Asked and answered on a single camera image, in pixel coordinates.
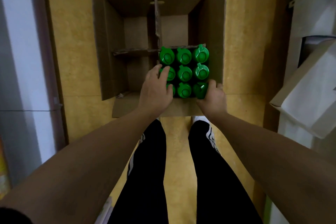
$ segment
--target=green bottle cap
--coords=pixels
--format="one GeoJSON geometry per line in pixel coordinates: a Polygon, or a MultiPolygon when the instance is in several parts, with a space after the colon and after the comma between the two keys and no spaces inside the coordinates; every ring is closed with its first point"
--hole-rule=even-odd
{"type": "Polygon", "coordinates": [[[177,48],[176,59],[182,65],[187,65],[191,61],[191,52],[188,49],[177,48]]]}
{"type": "Polygon", "coordinates": [[[175,96],[175,91],[176,91],[176,89],[175,89],[175,86],[173,85],[173,96],[175,96]]]}
{"type": "Polygon", "coordinates": [[[177,75],[181,81],[187,82],[192,78],[193,72],[191,71],[189,67],[184,67],[183,65],[180,65],[180,69],[177,75]]]}
{"type": "Polygon", "coordinates": [[[204,99],[207,94],[208,84],[205,82],[198,82],[192,87],[193,93],[198,99],[204,99]]]}
{"type": "Polygon", "coordinates": [[[159,56],[161,62],[165,65],[170,65],[175,59],[175,54],[170,48],[162,47],[159,56]]]}
{"type": "Polygon", "coordinates": [[[192,53],[192,58],[197,63],[204,63],[209,58],[209,51],[207,48],[203,47],[203,45],[200,44],[198,48],[192,53]]]}
{"type": "Polygon", "coordinates": [[[172,68],[172,67],[170,67],[169,72],[168,72],[168,78],[167,78],[167,81],[172,81],[172,80],[174,80],[175,75],[176,75],[176,73],[175,73],[175,69],[172,68]]]}
{"type": "Polygon", "coordinates": [[[205,80],[209,76],[209,69],[206,65],[198,63],[197,67],[194,69],[194,75],[199,80],[205,80]]]}
{"type": "Polygon", "coordinates": [[[188,83],[180,82],[177,93],[182,98],[188,98],[191,94],[191,86],[188,83]]]}

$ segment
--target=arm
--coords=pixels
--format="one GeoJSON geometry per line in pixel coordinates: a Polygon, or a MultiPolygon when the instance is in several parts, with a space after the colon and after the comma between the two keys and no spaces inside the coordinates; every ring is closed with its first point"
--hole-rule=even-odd
{"type": "Polygon", "coordinates": [[[94,223],[140,136],[173,99],[166,89],[169,67],[146,76],[139,106],[65,147],[1,201],[34,224],[94,223]]]}
{"type": "Polygon", "coordinates": [[[229,115],[222,87],[211,80],[198,105],[287,220],[335,223],[336,167],[287,137],[229,115]]]}

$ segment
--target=black trousers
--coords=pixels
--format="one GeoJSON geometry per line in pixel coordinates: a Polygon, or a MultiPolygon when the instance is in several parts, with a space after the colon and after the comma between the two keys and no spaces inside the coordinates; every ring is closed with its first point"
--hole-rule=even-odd
{"type": "MultiPolygon", "coordinates": [[[[211,126],[196,121],[188,139],[197,175],[197,224],[262,223],[238,177],[219,154],[211,126]]],[[[129,162],[127,182],[108,223],[168,223],[165,167],[166,134],[154,120],[129,162]]]]}

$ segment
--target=tiled floor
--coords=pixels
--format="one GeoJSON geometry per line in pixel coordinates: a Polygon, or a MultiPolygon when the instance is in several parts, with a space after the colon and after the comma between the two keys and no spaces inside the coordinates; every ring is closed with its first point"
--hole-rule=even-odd
{"type": "MultiPolygon", "coordinates": [[[[114,100],[100,100],[91,0],[49,1],[66,123],[72,142],[109,122],[114,100]]],[[[267,116],[264,121],[265,105],[282,83],[281,67],[286,58],[290,23],[285,8],[289,1],[227,0],[224,88],[228,111],[259,126],[271,120],[267,116]]],[[[167,135],[164,185],[169,220],[195,223],[196,175],[187,141],[190,118],[162,118],[162,124],[167,135]]],[[[262,191],[217,129],[215,138],[222,156],[262,213],[262,191]]],[[[126,172],[112,192],[114,202],[125,180],[126,172]]]]}

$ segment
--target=sleeve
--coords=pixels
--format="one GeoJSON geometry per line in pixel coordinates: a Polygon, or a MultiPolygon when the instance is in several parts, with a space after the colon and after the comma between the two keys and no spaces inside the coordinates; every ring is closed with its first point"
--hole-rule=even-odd
{"type": "Polygon", "coordinates": [[[5,207],[0,207],[0,222],[3,224],[33,224],[23,213],[5,207]]]}

